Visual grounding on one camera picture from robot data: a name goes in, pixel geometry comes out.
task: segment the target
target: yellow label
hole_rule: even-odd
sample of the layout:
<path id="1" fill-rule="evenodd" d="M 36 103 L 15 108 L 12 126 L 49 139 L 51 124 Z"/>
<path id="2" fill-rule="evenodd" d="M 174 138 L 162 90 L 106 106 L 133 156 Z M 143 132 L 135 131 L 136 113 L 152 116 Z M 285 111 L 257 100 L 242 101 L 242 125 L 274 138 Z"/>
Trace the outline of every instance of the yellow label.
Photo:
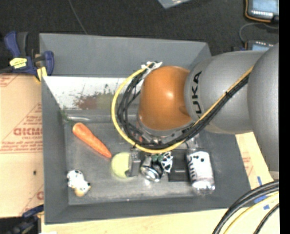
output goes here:
<path id="1" fill-rule="evenodd" d="M 47 76 L 47 71 L 45 67 L 38 68 L 37 73 L 38 73 L 38 78 L 40 81 L 42 80 L 42 77 Z"/>
<path id="2" fill-rule="evenodd" d="M 19 58 L 16 57 L 12 59 L 9 64 L 14 67 L 15 69 L 22 68 L 26 65 L 27 59 L 26 58 Z"/>

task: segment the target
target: gray tray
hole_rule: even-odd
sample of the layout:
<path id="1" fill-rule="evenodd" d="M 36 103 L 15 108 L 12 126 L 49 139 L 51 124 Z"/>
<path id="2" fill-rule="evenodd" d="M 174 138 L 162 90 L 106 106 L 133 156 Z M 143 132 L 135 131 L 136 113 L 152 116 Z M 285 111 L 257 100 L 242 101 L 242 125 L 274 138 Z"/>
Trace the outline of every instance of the gray tray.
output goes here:
<path id="1" fill-rule="evenodd" d="M 216 183 L 216 190 L 212 194 L 196 195 L 189 182 L 168 182 L 167 177 L 159 183 L 149 182 L 141 175 L 127 180 L 116 178 L 111 172 L 110 160 L 77 139 L 71 131 L 72 122 L 65 119 L 75 116 L 85 119 L 85 124 L 107 145 L 113 155 L 129 151 L 131 146 L 118 135 L 109 114 L 111 93 L 118 80 L 120 79 L 80 77 L 44 79 L 42 96 L 46 223 L 222 208 L 228 207 L 250 190 L 235 137 L 206 131 L 200 133 L 200 138 L 211 153 Z M 98 86 L 99 90 L 89 89 Z M 79 98 L 83 101 L 81 99 L 92 97 L 98 97 L 99 100 L 86 109 L 81 109 Z M 136 108 L 137 106 L 132 109 L 131 117 L 135 115 Z M 84 197 L 76 197 L 67 187 L 66 173 L 71 169 L 81 170 L 92 185 Z"/>
<path id="2" fill-rule="evenodd" d="M 206 43 L 40 34 L 40 51 L 45 50 L 55 55 L 53 75 L 42 81 L 46 224 L 225 208 L 250 190 L 233 135 L 201 134 L 211 152 L 216 190 L 196 196 L 189 183 L 164 180 L 145 186 L 141 176 L 119 181 L 111 174 L 109 161 L 76 139 L 62 118 L 62 110 L 89 118 L 86 124 L 113 154 L 128 151 L 130 146 L 118 137 L 110 120 L 110 100 L 118 84 L 149 60 L 191 69 L 211 57 Z M 98 107 L 94 97 L 101 98 Z M 73 168 L 92 183 L 82 198 L 67 187 L 66 173 Z"/>

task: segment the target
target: yellow cable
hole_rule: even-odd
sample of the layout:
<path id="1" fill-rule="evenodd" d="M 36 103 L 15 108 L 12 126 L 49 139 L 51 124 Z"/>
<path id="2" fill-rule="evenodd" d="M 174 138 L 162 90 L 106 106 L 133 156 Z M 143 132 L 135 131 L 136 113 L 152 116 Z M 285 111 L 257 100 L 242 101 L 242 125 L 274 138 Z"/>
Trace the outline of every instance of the yellow cable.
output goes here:
<path id="1" fill-rule="evenodd" d="M 269 196 L 266 199 L 264 199 L 264 200 L 256 203 L 255 205 L 249 207 L 243 213 L 241 213 L 239 216 L 237 216 L 237 218 L 235 218 L 233 220 L 233 222 L 230 223 L 228 228 L 225 230 L 224 234 L 229 234 L 232 231 L 232 229 L 234 228 L 234 226 L 237 224 L 237 222 L 241 222 L 243 218 L 247 217 L 249 214 L 251 214 L 252 212 L 257 210 L 259 207 L 261 207 L 263 205 L 270 204 L 270 203 L 272 203 L 276 200 L 279 200 L 279 199 L 280 199 L 280 193 L 275 193 L 272 196 Z"/>
<path id="2" fill-rule="evenodd" d="M 116 119 L 116 101 L 117 98 L 120 94 L 120 91 L 124 88 L 124 86 L 131 80 L 133 79 L 135 76 L 137 76 L 138 74 L 142 73 L 144 70 L 146 70 L 147 68 L 141 68 L 138 71 L 134 72 L 133 74 L 131 74 L 127 79 L 125 79 L 123 81 L 123 83 L 119 86 L 119 88 L 117 89 L 114 98 L 112 100 L 111 103 L 111 119 L 114 123 L 115 128 L 117 129 L 118 133 L 122 136 L 122 138 L 124 138 L 128 143 L 130 143 L 131 145 L 135 146 L 136 148 L 138 148 L 141 151 L 147 152 L 147 153 L 152 153 L 152 154 L 160 154 L 160 153 L 165 153 L 165 152 L 169 152 L 172 151 L 173 149 L 177 148 L 179 145 L 181 145 L 184 140 L 175 143 L 172 146 L 169 146 L 167 148 L 164 149 L 159 149 L 159 150 L 152 150 L 152 149 L 147 149 L 144 148 L 138 144 L 136 144 L 133 140 L 131 140 L 125 133 L 124 131 L 121 130 L 120 126 L 118 125 L 117 119 Z"/>
<path id="3" fill-rule="evenodd" d="M 167 148 L 164 149 L 158 149 L 158 150 L 152 150 L 152 149 L 148 149 L 148 148 L 144 148 L 138 144 L 136 144 L 133 140 L 131 140 L 124 131 L 121 130 L 117 119 L 116 119 L 116 101 L 117 98 L 121 92 L 121 90 L 124 88 L 124 86 L 130 81 L 132 80 L 134 77 L 136 77 L 138 74 L 144 72 L 147 69 L 147 67 L 145 68 L 141 68 L 138 71 L 134 72 L 133 74 L 131 74 L 128 78 L 126 78 L 123 83 L 119 86 L 119 88 L 117 89 L 114 98 L 112 100 L 111 103 L 111 119 L 114 123 L 115 128 L 117 129 L 118 133 L 122 136 L 122 138 L 124 138 L 128 143 L 130 143 L 132 146 L 135 146 L 136 148 L 138 148 L 141 151 L 147 152 L 147 153 L 152 153 L 152 154 L 160 154 L 160 153 L 165 153 L 165 152 L 169 152 L 172 151 L 173 149 L 177 148 L 179 145 L 181 145 L 182 143 L 184 143 L 185 140 L 181 140 Z M 229 93 L 244 77 L 246 77 L 248 74 L 250 74 L 250 72 L 252 71 L 253 66 L 251 68 L 249 68 L 233 85 L 230 86 L 230 88 L 227 90 L 227 93 Z M 196 121 L 194 123 L 194 126 L 196 124 L 198 124 L 198 122 L 200 122 L 204 117 L 207 116 L 207 114 L 221 101 L 221 99 L 225 96 L 226 94 L 223 94 L 220 96 L 220 98 L 198 119 L 198 121 Z"/>

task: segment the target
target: cardboard sheet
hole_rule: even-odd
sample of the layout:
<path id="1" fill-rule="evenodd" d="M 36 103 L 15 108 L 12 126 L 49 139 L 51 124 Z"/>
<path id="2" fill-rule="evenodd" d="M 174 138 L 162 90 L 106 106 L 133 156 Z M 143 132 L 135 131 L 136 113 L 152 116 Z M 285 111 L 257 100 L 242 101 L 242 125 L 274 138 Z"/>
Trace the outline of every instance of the cardboard sheet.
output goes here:
<path id="1" fill-rule="evenodd" d="M 0 218 L 43 204 L 41 84 L 0 75 Z"/>

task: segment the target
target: device screen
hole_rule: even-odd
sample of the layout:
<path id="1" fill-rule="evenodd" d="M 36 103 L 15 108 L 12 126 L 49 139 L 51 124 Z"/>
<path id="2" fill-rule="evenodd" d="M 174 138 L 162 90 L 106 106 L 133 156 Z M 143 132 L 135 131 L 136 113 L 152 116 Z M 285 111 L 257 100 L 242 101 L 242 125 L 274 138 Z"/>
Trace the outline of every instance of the device screen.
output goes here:
<path id="1" fill-rule="evenodd" d="M 252 50 L 256 50 L 256 51 L 265 51 L 265 50 L 268 50 L 270 47 L 268 46 L 262 46 L 262 45 L 259 45 L 259 44 L 253 44 L 252 45 Z"/>
<path id="2" fill-rule="evenodd" d="M 252 0 L 252 8 L 257 11 L 278 13 L 277 0 Z"/>

